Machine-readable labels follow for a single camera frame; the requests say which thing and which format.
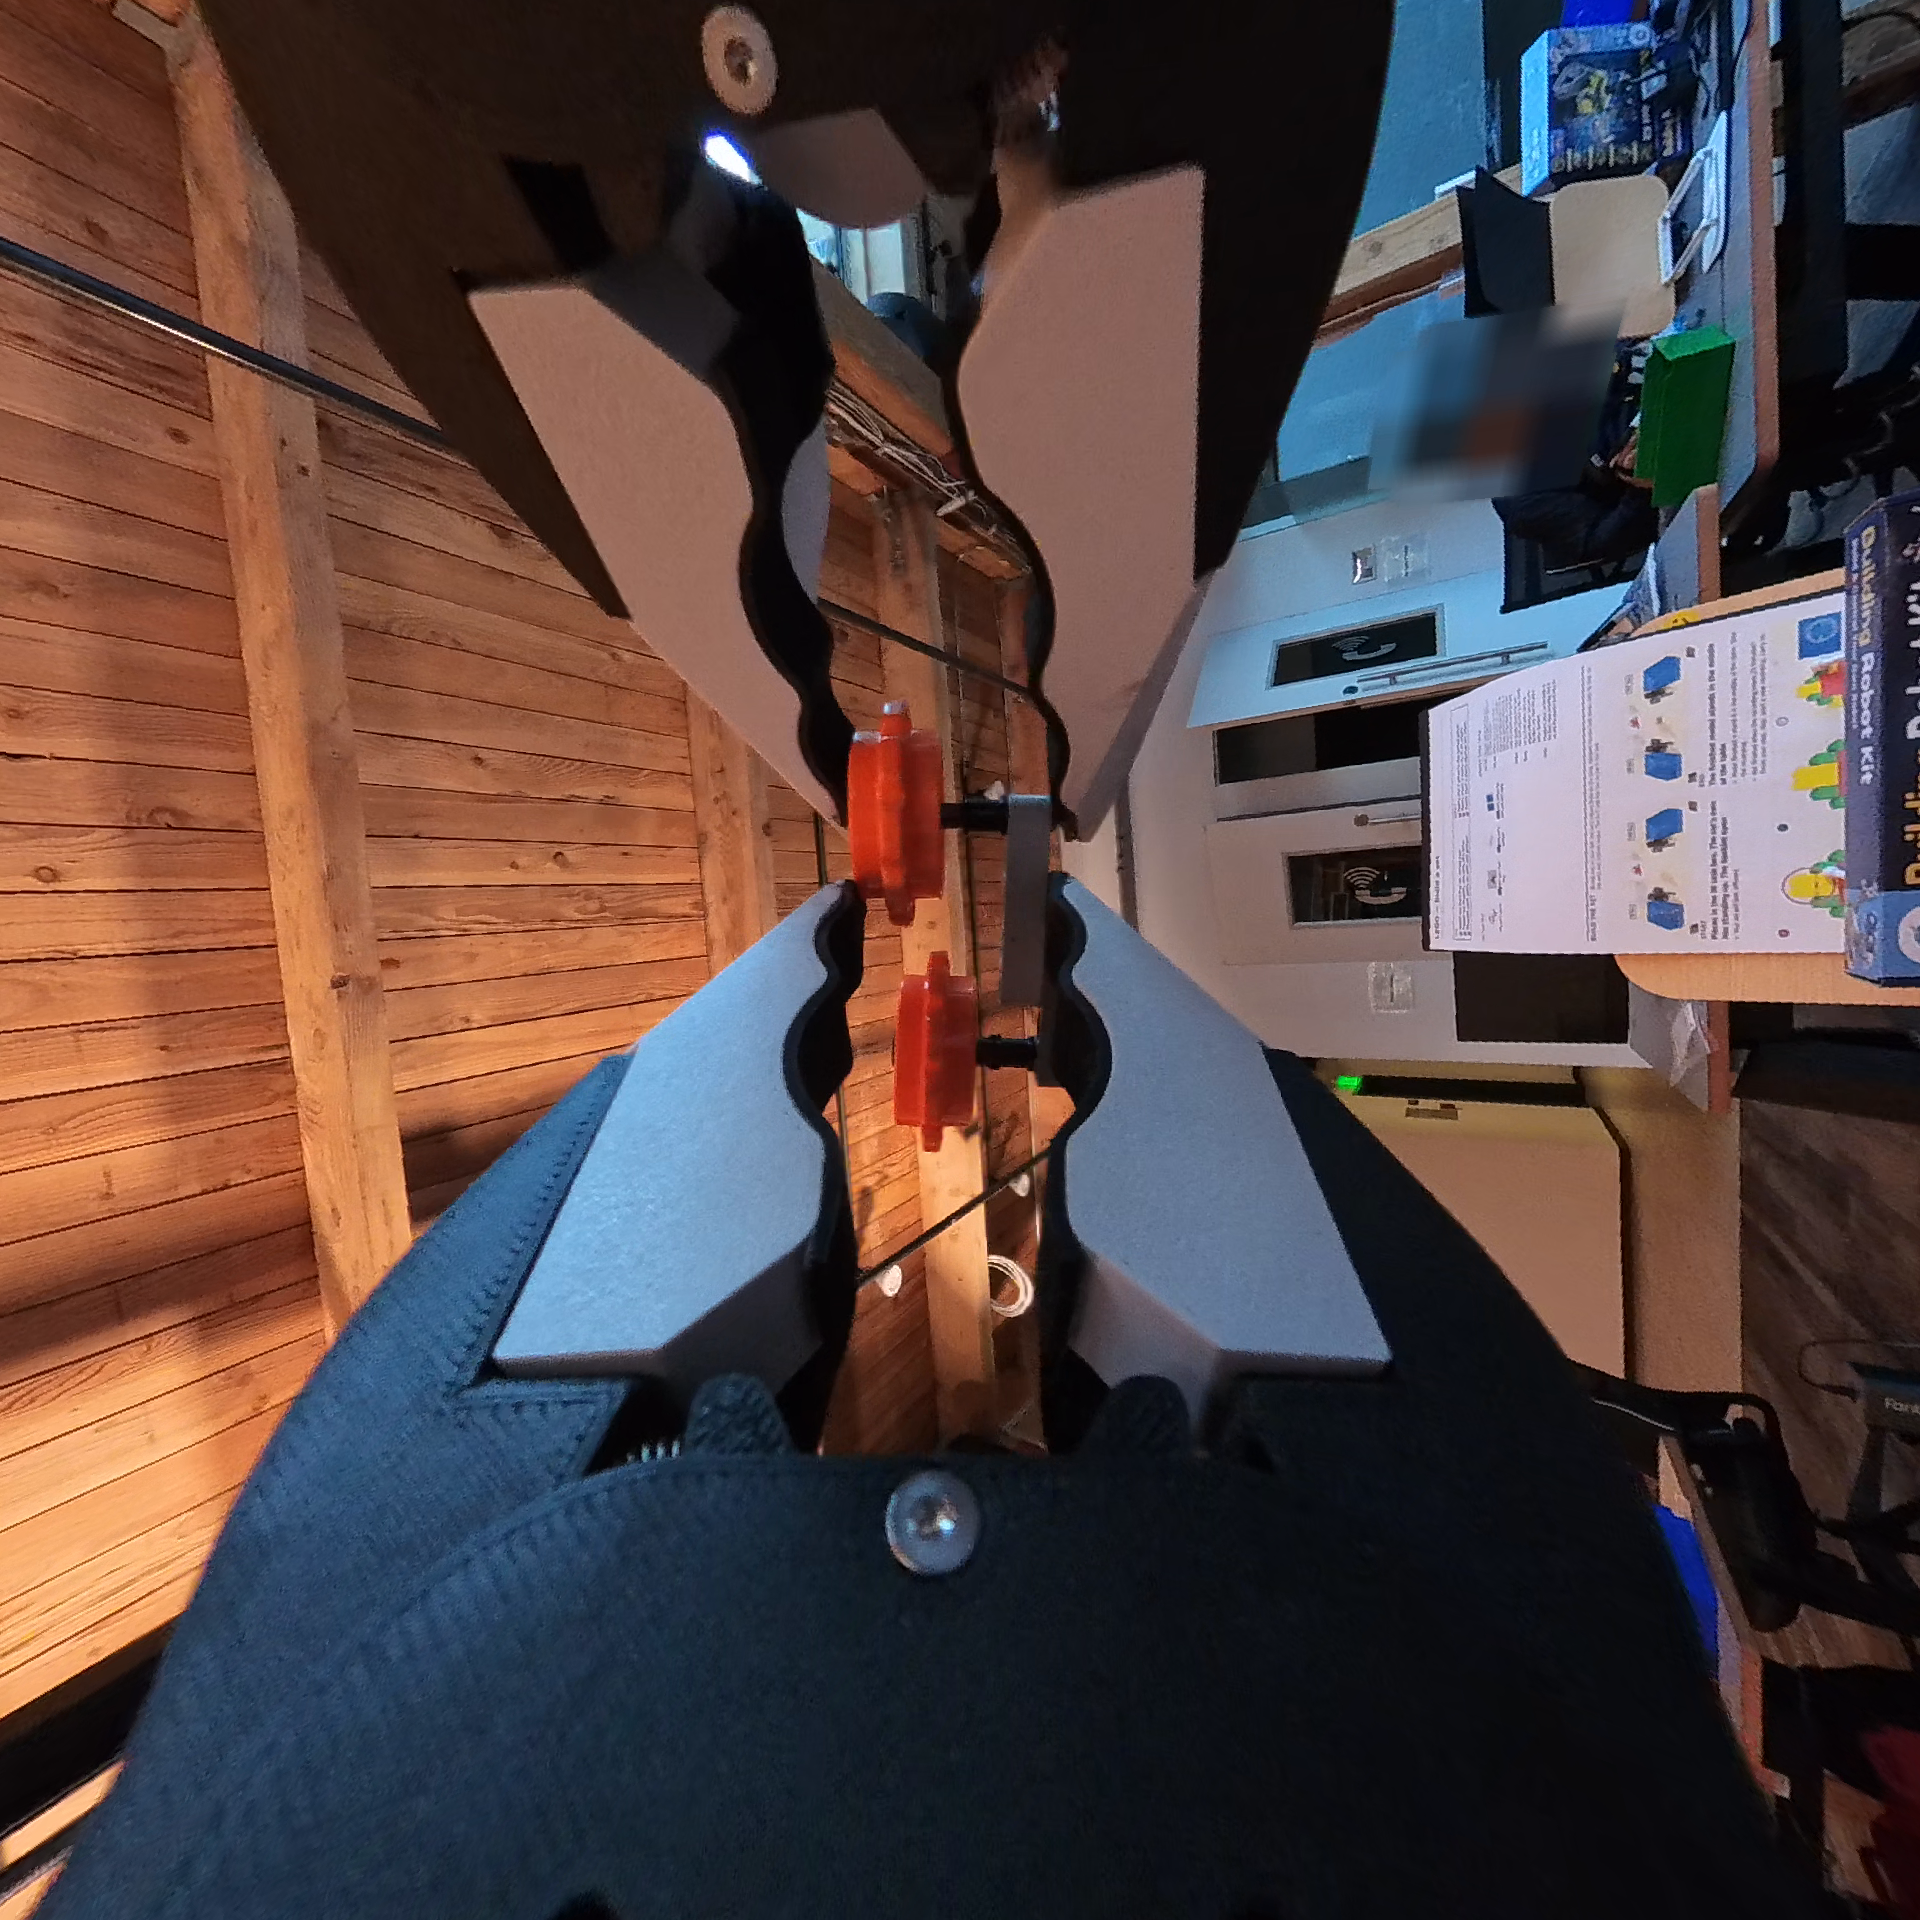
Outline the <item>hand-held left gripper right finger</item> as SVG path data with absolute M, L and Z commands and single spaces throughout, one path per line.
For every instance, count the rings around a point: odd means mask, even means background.
M 1069 1386 L 1378 1379 L 1389 1346 L 1259 1039 L 1078 880 L 1047 902 L 1048 1340 Z

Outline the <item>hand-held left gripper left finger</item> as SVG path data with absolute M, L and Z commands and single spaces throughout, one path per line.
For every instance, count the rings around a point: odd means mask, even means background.
M 856 1299 L 828 1111 L 864 937 L 831 882 L 632 1047 L 496 1340 L 504 1376 L 640 1376 L 683 1408 L 738 1374 L 828 1408 Z

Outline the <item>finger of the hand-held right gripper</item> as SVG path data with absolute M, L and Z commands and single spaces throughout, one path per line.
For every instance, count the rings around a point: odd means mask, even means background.
M 1195 566 L 1205 171 L 1039 192 L 1000 227 L 955 398 L 1044 584 L 1030 682 L 1074 827 L 1111 816 L 1208 588 Z
M 525 186 L 562 278 L 468 306 L 637 633 L 829 823 L 853 728 L 818 606 L 831 351 L 799 217 L 676 188 L 619 255 L 584 186 Z

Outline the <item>grey beam with orange gears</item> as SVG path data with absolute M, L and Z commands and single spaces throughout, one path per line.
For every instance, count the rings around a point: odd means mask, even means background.
M 1048 991 L 1047 913 L 1054 808 L 1044 795 L 949 801 L 942 742 L 911 726 L 902 704 L 884 706 L 878 732 L 854 735 L 848 758 L 848 850 L 853 884 L 899 929 L 923 904 L 943 899 L 949 835 L 998 835 L 1005 908 L 998 995 L 1039 1009 Z M 1035 1040 L 987 1039 L 978 1030 L 978 985 L 954 971 L 949 952 L 906 975 L 896 1002 L 896 1126 L 928 1155 L 975 1116 L 984 1070 L 1029 1070 Z

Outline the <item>white phone booth unit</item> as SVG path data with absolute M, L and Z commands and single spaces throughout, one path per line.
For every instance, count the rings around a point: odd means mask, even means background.
M 1571 657 L 1616 603 L 1503 610 L 1487 503 L 1376 503 L 1244 536 L 1130 785 L 1140 932 L 1261 1042 L 1322 1060 L 1627 1065 L 1618 976 L 1472 966 L 1423 935 L 1423 720 Z

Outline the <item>beige chair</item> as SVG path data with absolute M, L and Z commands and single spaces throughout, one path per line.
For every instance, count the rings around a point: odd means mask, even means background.
M 1566 184 L 1547 200 L 1552 306 L 1616 337 L 1647 339 L 1674 323 L 1659 220 L 1668 188 L 1656 176 Z

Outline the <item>white instruction sheet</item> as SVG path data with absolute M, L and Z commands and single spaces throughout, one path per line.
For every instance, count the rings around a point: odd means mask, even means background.
M 1426 719 L 1426 946 L 1839 954 L 1843 592 L 1540 664 Z

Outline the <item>green box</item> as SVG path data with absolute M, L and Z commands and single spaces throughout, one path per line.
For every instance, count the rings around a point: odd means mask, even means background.
M 1647 346 L 1636 479 L 1656 511 L 1719 482 L 1738 343 L 1717 326 L 1668 329 Z

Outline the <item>black office chair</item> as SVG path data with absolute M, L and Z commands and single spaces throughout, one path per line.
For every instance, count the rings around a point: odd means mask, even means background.
M 1816 1522 L 1774 1407 L 1749 1395 L 1647 1387 L 1643 1411 L 1664 1435 L 1719 1591 L 1741 1639 L 1829 1610 L 1850 1569 L 1816 1544 Z

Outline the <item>small blue toy box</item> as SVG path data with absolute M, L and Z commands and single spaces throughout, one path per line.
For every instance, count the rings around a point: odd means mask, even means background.
M 1519 60 L 1519 192 L 1682 167 L 1694 107 L 1685 35 L 1647 20 L 1547 30 Z

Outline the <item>black labelled bar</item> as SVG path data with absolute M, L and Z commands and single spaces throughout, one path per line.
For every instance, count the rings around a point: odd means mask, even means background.
M 1918 1340 L 1815 1338 L 1796 1352 L 1796 1374 L 1815 1392 L 1859 1403 L 1871 1434 L 1918 1442 Z

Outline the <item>dark blue robot kit box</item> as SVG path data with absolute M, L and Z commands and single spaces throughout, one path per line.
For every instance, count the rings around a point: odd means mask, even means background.
M 1918 985 L 1918 494 L 1844 537 L 1843 948 L 1850 976 Z

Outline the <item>red bag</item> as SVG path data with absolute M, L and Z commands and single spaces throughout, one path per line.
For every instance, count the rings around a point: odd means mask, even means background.
M 1863 1860 L 1883 1906 L 1918 1918 L 1918 1734 L 1886 1726 L 1860 1739 L 1879 1779 L 1879 1812 Z

